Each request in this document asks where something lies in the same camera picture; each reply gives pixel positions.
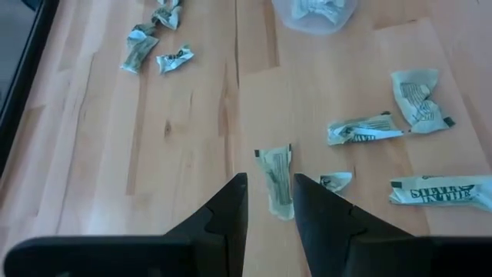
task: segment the wood grain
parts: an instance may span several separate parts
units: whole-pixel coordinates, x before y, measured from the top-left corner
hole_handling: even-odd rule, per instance
[[[488,213],[387,200],[393,177],[490,173],[489,40],[471,30],[491,5],[361,1],[342,32],[317,37],[285,28],[268,0],[187,0],[141,74],[121,71],[129,30],[156,5],[61,1],[0,182],[3,255],[38,235],[166,233],[247,172],[244,276],[309,276],[295,224],[269,213],[254,163],[254,149],[288,143],[292,172],[353,172],[344,197],[412,234],[492,235]],[[184,43],[195,58],[158,75],[154,57]],[[390,73],[426,67],[440,70],[435,100],[454,128],[326,146],[335,120],[390,111],[407,128]]]

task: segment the wooden tabletop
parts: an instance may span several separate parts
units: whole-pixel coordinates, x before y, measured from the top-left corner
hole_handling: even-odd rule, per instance
[[[254,149],[288,143],[292,172],[353,172],[344,197],[412,234],[492,235],[490,213],[388,202],[394,177],[490,173],[492,56],[480,51],[492,36],[480,20],[492,4],[462,3],[365,0],[317,37],[285,28],[268,0],[184,0],[180,28],[161,28],[133,75],[119,69],[125,39],[155,0],[61,0],[2,176],[2,253],[38,235],[164,234],[247,172],[244,276],[308,276],[295,223],[269,213],[254,162]],[[159,75],[155,56],[186,42],[194,59]],[[434,99],[455,127],[327,146],[335,120],[391,111],[407,128],[390,74],[412,68],[440,70]]]

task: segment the clear plastic container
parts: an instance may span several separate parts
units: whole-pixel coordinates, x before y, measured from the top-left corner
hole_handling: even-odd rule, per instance
[[[344,6],[339,8],[340,11],[337,13],[337,22],[333,23],[327,16],[316,12],[309,12],[306,16],[296,19],[292,10],[294,2],[298,1],[309,0],[272,0],[277,14],[287,27],[314,35],[329,35],[339,31],[357,7],[357,0],[345,0]]]

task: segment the wooden table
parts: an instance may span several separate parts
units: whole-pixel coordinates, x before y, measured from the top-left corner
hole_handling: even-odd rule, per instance
[[[307,276],[295,224],[269,213],[254,163],[254,149],[288,143],[292,172],[352,171],[344,196],[412,234],[492,235],[489,213],[387,199],[393,177],[490,173],[484,102],[492,99],[480,76],[492,70],[464,49],[483,37],[465,23],[492,5],[445,2],[361,1],[342,32],[315,37],[285,28],[268,0],[184,0],[179,30],[162,28],[142,73],[132,75],[119,69],[125,38],[155,1],[62,0],[2,176],[3,253],[37,235],[163,234],[247,172],[244,276]],[[448,19],[444,9],[460,16]],[[446,22],[457,20],[465,31],[453,40],[456,25]],[[470,44],[457,46],[463,37]],[[185,42],[193,61],[158,75],[154,57]],[[390,73],[428,67],[440,70],[435,99],[454,128],[326,145],[334,120],[388,110],[406,128]]]

